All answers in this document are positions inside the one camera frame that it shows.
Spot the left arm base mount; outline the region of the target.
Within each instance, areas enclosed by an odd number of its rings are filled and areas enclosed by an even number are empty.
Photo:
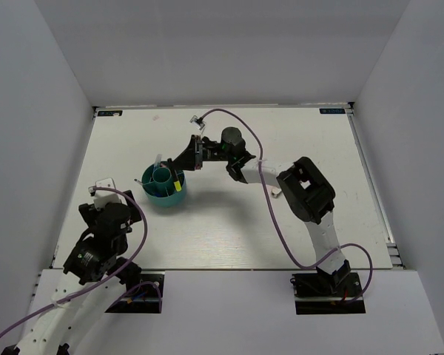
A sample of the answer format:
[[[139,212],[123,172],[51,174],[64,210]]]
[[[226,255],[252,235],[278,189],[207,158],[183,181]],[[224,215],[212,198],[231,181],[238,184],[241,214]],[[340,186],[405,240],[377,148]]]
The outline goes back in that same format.
[[[139,287],[126,292],[107,310],[108,314],[160,314],[163,307],[165,273],[141,273]]]

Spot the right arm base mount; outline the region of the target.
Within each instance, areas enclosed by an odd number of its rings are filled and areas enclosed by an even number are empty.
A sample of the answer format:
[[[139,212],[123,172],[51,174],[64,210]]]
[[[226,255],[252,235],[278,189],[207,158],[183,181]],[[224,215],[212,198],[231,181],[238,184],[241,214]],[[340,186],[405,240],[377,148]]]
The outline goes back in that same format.
[[[353,300],[361,291],[357,272],[350,273],[334,291],[323,285],[317,274],[293,274],[292,284],[297,315],[365,314],[363,297]]]

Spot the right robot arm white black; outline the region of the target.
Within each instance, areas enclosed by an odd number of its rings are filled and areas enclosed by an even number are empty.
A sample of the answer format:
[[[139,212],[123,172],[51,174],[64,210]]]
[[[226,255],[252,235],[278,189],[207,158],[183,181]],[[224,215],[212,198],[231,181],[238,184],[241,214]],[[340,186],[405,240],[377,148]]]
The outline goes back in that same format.
[[[219,161],[226,163],[226,171],[237,182],[265,183],[281,190],[292,213],[308,229],[320,288],[330,295],[344,289],[351,269],[334,228],[335,192],[312,160],[301,157],[292,164],[263,162],[246,149],[239,129],[227,127],[219,142],[192,135],[187,148],[176,159],[168,160],[175,188],[181,188],[177,171],[195,171],[205,162]]]

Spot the blue gel pen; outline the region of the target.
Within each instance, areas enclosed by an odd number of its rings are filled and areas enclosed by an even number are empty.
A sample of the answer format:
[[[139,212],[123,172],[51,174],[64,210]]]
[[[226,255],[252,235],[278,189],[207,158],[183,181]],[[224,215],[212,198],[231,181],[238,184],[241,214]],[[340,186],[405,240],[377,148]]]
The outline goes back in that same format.
[[[162,163],[162,154],[157,154],[153,165],[153,171],[160,169],[161,167],[165,167],[165,165]]]

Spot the pink white mini stapler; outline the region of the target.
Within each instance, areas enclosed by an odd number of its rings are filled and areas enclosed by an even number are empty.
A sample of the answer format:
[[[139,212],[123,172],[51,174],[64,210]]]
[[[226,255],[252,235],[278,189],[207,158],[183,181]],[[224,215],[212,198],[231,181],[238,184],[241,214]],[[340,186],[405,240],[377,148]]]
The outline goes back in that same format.
[[[271,190],[271,195],[272,195],[274,198],[277,198],[277,197],[280,195],[280,193],[281,193],[281,190],[280,190],[280,189],[272,188],[272,190]]]

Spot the yellow cap black highlighter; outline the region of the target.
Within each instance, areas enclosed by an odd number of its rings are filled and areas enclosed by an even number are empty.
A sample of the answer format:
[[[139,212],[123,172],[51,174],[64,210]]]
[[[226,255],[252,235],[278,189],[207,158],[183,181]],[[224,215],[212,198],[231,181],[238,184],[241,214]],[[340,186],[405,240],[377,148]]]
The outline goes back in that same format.
[[[175,164],[174,164],[174,162],[173,162],[173,160],[171,158],[167,159],[167,167],[170,170],[170,174],[171,174],[171,177],[172,177],[173,185],[175,187],[175,191],[176,192],[180,192],[182,190],[181,182],[180,182],[178,174],[176,172]]]

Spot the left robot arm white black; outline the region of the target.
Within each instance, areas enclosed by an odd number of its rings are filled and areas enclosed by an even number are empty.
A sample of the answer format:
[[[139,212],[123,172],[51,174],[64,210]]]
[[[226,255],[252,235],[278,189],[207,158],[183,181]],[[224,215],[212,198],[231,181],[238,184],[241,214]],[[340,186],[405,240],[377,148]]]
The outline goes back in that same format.
[[[87,228],[64,262],[50,304],[33,313],[34,326],[3,354],[74,354],[119,291],[140,290],[141,268],[123,255],[132,225],[146,220],[141,207],[130,190],[120,192],[108,180],[90,194],[93,202],[78,207]]]

